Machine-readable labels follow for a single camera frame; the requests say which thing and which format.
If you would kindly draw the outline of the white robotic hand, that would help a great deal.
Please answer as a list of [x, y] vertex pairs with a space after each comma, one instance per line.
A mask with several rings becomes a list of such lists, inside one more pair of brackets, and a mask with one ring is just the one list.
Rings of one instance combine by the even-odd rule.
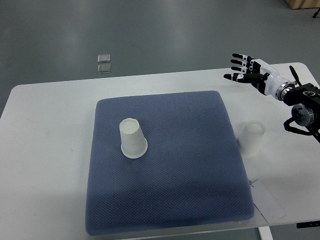
[[[241, 73], [224, 74], [223, 77], [225, 79], [237, 83], [252, 83], [251, 85], [261, 94], [271, 95], [274, 98], [282, 98], [283, 92], [292, 88], [290, 81], [281, 77], [274, 67], [263, 60], [240, 53], [233, 53], [232, 56], [237, 59], [231, 59], [230, 62], [240, 66], [232, 66], [231, 69]], [[257, 74], [256, 79], [260, 82], [253, 83], [256, 79], [252, 74], [248, 74], [251, 72], [252, 74]]]

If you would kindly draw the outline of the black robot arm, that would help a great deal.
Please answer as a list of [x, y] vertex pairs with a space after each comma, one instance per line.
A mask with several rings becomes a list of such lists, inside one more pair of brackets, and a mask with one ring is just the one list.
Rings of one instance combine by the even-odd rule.
[[291, 117], [283, 123], [287, 132], [312, 136], [320, 140], [320, 88], [312, 83], [302, 84], [295, 68], [289, 69], [294, 81], [283, 78], [279, 71], [265, 61], [240, 53], [230, 60], [234, 73], [224, 74], [227, 80], [250, 84], [265, 96], [291, 106]]

